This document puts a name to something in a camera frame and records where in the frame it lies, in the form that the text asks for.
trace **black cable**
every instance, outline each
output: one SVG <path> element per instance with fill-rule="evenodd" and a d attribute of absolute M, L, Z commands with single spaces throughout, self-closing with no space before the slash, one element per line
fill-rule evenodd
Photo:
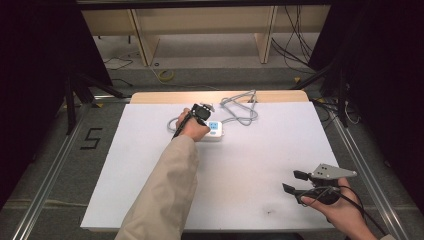
<path fill-rule="evenodd" d="M 328 120 L 330 119 L 330 112 L 328 111 L 328 109 L 327 109 L 324 105 L 322 105 L 322 104 L 318 104 L 318 103 L 320 103 L 320 102 L 318 102 L 318 101 L 314 102 L 314 100 L 313 100 L 313 99 L 311 99 L 310 101 L 312 102 L 312 104 L 314 104 L 314 106 L 315 106 L 315 107 L 320 107 L 320 108 L 324 109 L 324 111 L 327 113 L 327 118 L 325 118 L 324 120 L 322 120 L 322 119 L 319 119 L 319 120 L 320 120 L 321 122 L 326 122 L 326 121 L 328 121 Z"/>
<path fill-rule="evenodd" d="M 129 83 L 129 82 L 127 82 L 127 81 L 125 81 L 124 79 L 121 79 L 121 78 L 113 78 L 112 81 L 121 81 L 121 82 L 126 83 L 130 87 L 133 87 L 134 86 L 131 83 Z"/>
<path fill-rule="evenodd" d="M 331 119 L 331 121 L 324 127 L 324 131 L 325 129 L 327 129 L 328 126 L 330 126 L 330 124 L 334 121 L 334 119 L 336 119 L 337 115 L 334 115 L 333 119 Z"/>
<path fill-rule="evenodd" d="M 356 196 L 356 198 L 358 199 L 358 201 L 359 201 L 359 205 L 361 206 L 361 208 L 362 209 L 364 209 L 364 204 L 362 203 L 362 200 L 361 200 L 361 198 L 359 197 L 359 194 L 358 193 L 356 193 L 356 191 L 355 190 L 353 190 L 351 187 L 347 187 L 347 186 L 339 186 L 339 187 L 341 187 L 341 188 L 347 188 L 347 189 L 349 189 L 353 194 L 355 194 L 355 196 Z M 366 223 L 366 219 L 365 219 L 365 215 L 364 214 L 362 214 L 362 217 L 364 218 L 364 220 L 365 220 L 365 223 Z"/>
<path fill-rule="evenodd" d="M 123 66 L 120 66 L 120 67 L 118 67 L 118 68 L 110 68 L 110 70 L 118 70 L 118 69 L 121 69 L 121 68 L 126 67 L 126 66 L 130 65 L 131 63 L 133 63 L 133 60 L 130 60 L 130 59 L 122 59 L 122 58 L 117 58 L 117 57 L 113 57 L 113 58 L 111 58 L 111 59 L 109 59 L 109 60 L 107 60 L 107 61 L 105 61 L 105 62 L 103 62 L 103 63 L 108 63 L 108 62 L 110 62 L 110 61 L 111 61 L 111 60 L 113 60 L 113 59 L 118 59 L 118 60 L 126 61 L 126 62 L 129 62 L 129 63 L 127 63 L 127 64 L 125 64 L 125 65 L 123 65 Z"/>
<path fill-rule="evenodd" d="M 277 45 L 278 46 L 278 48 L 280 48 L 281 49 L 281 51 L 283 51 L 284 53 L 281 53 L 276 47 L 275 47 L 275 45 Z M 288 63 L 287 63 L 287 58 L 288 59 L 290 59 L 290 60 L 293 60 L 293 61 L 297 61 L 297 62 L 299 62 L 299 63 L 301 63 L 301 64 L 303 64 L 303 65 L 305 65 L 305 66 L 307 66 L 308 67 L 308 64 L 306 63 L 306 62 L 304 62 L 304 61 L 302 61 L 300 58 L 298 58 L 298 57 L 296 57 L 295 55 L 293 55 L 292 53 L 290 53 L 289 51 L 287 51 L 286 49 L 284 49 L 283 47 L 281 47 L 276 41 L 275 41 L 275 39 L 274 38 L 272 38 L 272 42 L 271 42 L 271 46 L 279 53 L 279 54 L 281 54 L 283 57 L 284 57 L 284 62 L 286 63 L 286 66 L 288 67 L 288 68 L 290 68 L 290 69 L 292 69 L 292 70 L 294 70 L 294 71 L 297 71 L 297 72 L 301 72 L 301 73 L 307 73 L 307 74 L 314 74 L 314 73 L 312 73 L 312 72 L 307 72 L 307 71 L 302 71 L 302 70 L 299 70 L 299 69 L 296 69 L 296 68 L 293 68 L 293 67 L 291 67 Z"/>
<path fill-rule="evenodd" d="M 301 17 L 300 17 L 300 15 L 301 15 L 300 14 L 301 13 L 301 8 L 299 6 L 297 6 L 297 9 L 296 9 L 296 14 L 297 14 L 297 16 L 296 16 L 296 24 L 293 23 L 293 20 L 290 17 L 289 11 L 287 10 L 287 6 L 284 6 L 284 8 L 285 8 L 286 13 L 287 13 L 287 16 L 289 18 L 290 24 L 291 24 L 291 26 L 293 28 L 292 36 L 293 36 L 293 34 L 296 34 L 297 38 L 299 39 L 300 49 L 302 51 L 303 57 L 305 58 L 306 61 L 308 61 L 308 57 L 307 56 L 309 56 L 309 52 L 304 47 L 304 44 L 306 44 L 306 42 L 303 39 L 303 36 L 301 36 L 301 34 L 299 33 L 299 31 L 300 31 L 300 21 L 301 21 Z"/>
<path fill-rule="evenodd" d="M 350 198 L 346 197 L 345 195 L 343 195 L 343 194 L 341 194 L 341 193 L 339 193 L 337 191 L 334 191 L 334 193 L 336 195 L 338 195 L 339 197 L 343 198 L 344 200 L 348 201 L 354 207 L 356 207 L 356 209 L 358 209 L 361 214 L 365 214 L 371 220 L 371 222 L 374 223 L 374 225 L 378 228 L 378 230 L 380 230 L 380 232 L 383 234 L 383 236 L 386 236 L 387 235 L 387 233 L 383 230 L 383 228 L 377 223 L 377 221 L 375 221 L 375 219 L 373 217 L 371 217 L 371 215 L 369 215 L 365 211 L 365 209 L 363 207 L 359 206 L 356 202 L 352 201 Z"/>
<path fill-rule="evenodd" d="M 310 48 L 308 43 L 305 41 L 305 38 L 303 37 L 302 29 L 301 29 L 301 27 L 302 27 L 302 14 L 301 14 L 302 5 L 300 5 L 300 6 L 298 5 L 297 7 L 300 8 L 299 11 L 298 11 L 298 14 L 299 14 L 299 35 L 301 37 L 303 44 L 308 48 L 309 51 L 312 52 L 312 48 Z"/>
<path fill-rule="evenodd" d="M 287 57 L 287 58 L 288 58 L 288 59 L 290 59 L 290 60 L 300 62 L 300 63 L 302 63 L 303 65 L 305 65 L 305 66 L 309 67 L 307 62 L 302 61 L 300 58 L 296 57 L 294 54 L 292 54 L 292 53 L 290 53 L 289 51 L 287 51 L 287 48 L 283 48 L 282 46 L 280 46 L 280 45 L 279 45 L 279 44 L 275 41 L 275 39 L 274 39 L 274 38 L 272 38 L 272 42 L 273 42 L 274 44 L 276 44 L 276 45 L 278 46 L 278 48 L 280 48 L 280 49 L 281 49 L 281 51 L 283 51 L 284 53 L 286 53 L 286 54 L 290 55 L 292 58 L 287 57 L 285 54 L 280 53 L 280 52 L 276 49 L 278 53 L 280 53 L 280 54 L 281 54 L 281 55 L 283 55 L 284 57 Z"/>
<path fill-rule="evenodd" d="M 309 99 L 309 101 L 311 101 L 314 105 L 319 105 L 322 108 L 325 108 L 326 110 L 331 111 L 333 113 L 338 112 L 337 111 L 337 105 L 335 105 L 334 103 L 322 103 L 322 102 L 317 101 L 315 99 Z"/>

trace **wrist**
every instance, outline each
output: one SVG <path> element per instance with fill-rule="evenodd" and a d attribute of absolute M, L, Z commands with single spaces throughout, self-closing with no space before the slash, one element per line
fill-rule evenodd
<path fill-rule="evenodd" d="M 363 229 L 355 229 L 354 232 L 353 231 L 349 231 L 348 233 L 346 233 L 346 235 L 351 240 L 377 240 L 377 238 L 369 230 L 368 227 L 365 227 Z"/>

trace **metal rail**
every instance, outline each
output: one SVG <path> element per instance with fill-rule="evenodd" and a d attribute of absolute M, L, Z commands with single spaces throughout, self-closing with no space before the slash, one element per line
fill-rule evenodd
<path fill-rule="evenodd" d="M 392 207 L 387 196 L 384 194 L 384 191 L 378 184 L 377 179 L 375 178 L 367 164 L 367 161 L 356 145 L 349 129 L 343 127 L 342 123 L 338 119 L 335 121 L 335 126 L 343 142 L 345 143 L 346 148 L 349 151 L 349 154 L 352 157 L 352 160 L 355 163 L 359 174 L 363 178 L 363 182 L 368 189 L 370 196 L 374 200 L 374 203 L 380 212 L 380 215 L 390 234 L 397 240 L 408 240 L 409 237 L 400 222 L 399 216 L 397 215 L 395 209 Z"/>
<path fill-rule="evenodd" d="M 74 130 L 66 136 L 65 141 L 63 142 L 59 150 L 59 153 L 56 155 L 53 164 L 49 169 L 49 172 L 44 178 L 43 183 L 41 184 L 37 194 L 31 202 L 31 205 L 29 206 L 25 215 L 21 219 L 21 222 L 19 223 L 15 234 L 13 235 L 13 240 L 28 239 L 38 219 L 38 216 L 40 215 L 41 210 L 43 209 L 44 203 L 47 197 L 49 196 L 57 177 L 60 174 L 60 170 L 62 169 L 63 164 L 66 162 L 66 158 L 68 157 L 68 154 L 71 151 L 71 148 L 75 142 L 76 136 L 80 131 L 81 123 L 84 120 L 85 115 L 90 110 L 90 107 L 90 104 L 82 105 L 79 113 L 79 119 Z"/>

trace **gray carpet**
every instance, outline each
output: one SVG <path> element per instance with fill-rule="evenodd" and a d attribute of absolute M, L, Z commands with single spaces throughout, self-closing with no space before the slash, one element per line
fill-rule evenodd
<path fill-rule="evenodd" d="M 111 78 L 119 78 L 133 85 L 130 87 L 120 80 L 114 80 L 115 89 L 126 94 L 138 91 L 212 90 L 205 87 L 187 88 L 162 85 L 148 69 L 109 71 L 109 73 Z M 175 70 L 175 78 L 169 83 L 185 86 L 208 85 L 220 90 L 274 90 L 290 88 L 294 85 L 294 77 L 297 76 L 305 79 L 308 74 L 298 73 L 289 69 L 178 69 Z M 309 86 L 306 89 L 308 95 L 316 97 L 319 84 L 318 82 Z M 96 95 L 104 95 L 104 92 L 98 89 L 93 89 L 93 92 Z M 92 107 L 90 109 L 84 118 L 77 139 L 29 239 L 114 238 L 115 233 L 93 233 L 81 229 L 79 224 L 100 175 L 124 107 L 125 103 L 108 101 L 100 108 Z M 316 109 L 320 118 L 325 119 L 327 113 L 321 108 Z M 64 141 L 67 128 L 66 120 L 66 110 L 61 109 L 43 141 L 37 158 L 28 167 L 10 201 L 0 212 L 0 240 L 12 238 L 16 226 L 25 213 L 25 208 L 28 206 L 29 201 L 34 198 Z M 334 122 L 329 119 L 324 121 L 322 125 L 326 127 L 325 132 L 339 165 L 343 168 L 356 170 L 356 166 L 337 132 Z M 92 129 L 90 136 L 97 137 L 100 140 L 95 149 L 85 150 L 82 148 L 94 146 L 94 142 L 85 141 L 90 129 Z M 403 189 L 402 184 L 393 171 L 384 164 L 384 157 L 376 146 L 366 124 L 349 124 L 349 131 L 364 154 L 373 173 L 379 179 L 382 189 L 384 189 L 396 209 L 410 239 L 422 238 L 424 236 L 424 218 Z M 379 224 L 384 225 L 361 177 L 353 178 L 350 182 L 361 196 L 367 211 L 377 219 Z M 378 230 L 372 224 L 370 224 L 370 228 L 378 234 Z M 344 236 L 336 230 L 302 232 L 301 235 L 309 240 L 344 239 Z M 187 233 L 183 235 L 183 239 L 220 239 L 222 237 L 224 236 L 220 234 L 205 233 Z"/>

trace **metal frame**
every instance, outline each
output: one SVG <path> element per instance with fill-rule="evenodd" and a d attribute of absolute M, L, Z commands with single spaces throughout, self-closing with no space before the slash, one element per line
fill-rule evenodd
<path fill-rule="evenodd" d="M 81 10 L 352 4 L 363 0 L 77 0 Z"/>
<path fill-rule="evenodd" d="M 43 205 L 47 200 L 47 197 L 52 190 L 57 177 L 60 174 L 60 171 L 66 162 L 66 159 L 71 151 L 71 148 L 75 142 L 76 137 L 81 128 L 81 123 L 84 121 L 84 117 L 87 115 L 90 110 L 91 104 L 83 104 L 80 113 L 79 119 L 73 131 L 66 136 L 59 153 L 56 155 L 56 158 L 53 161 L 52 166 L 49 169 L 46 177 L 43 180 L 40 188 L 38 189 L 37 194 L 31 202 L 31 205 L 28 207 L 24 217 L 21 219 L 15 234 L 13 235 L 13 240 L 19 239 L 28 239 L 29 235 L 37 222 L 38 216 L 43 210 Z"/>
<path fill-rule="evenodd" d="M 356 145 L 349 129 L 345 128 L 338 119 L 335 120 L 335 126 L 390 234 L 392 234 L 397 240 L 408 240 L 409 237 L 405 228 L 402 226 L 399 216 L 392 207 L 387 196 L 384 194 L 383 189 L 381 189 L 378 184 L 376 177 L 372 173 L 366 159 Z"/>

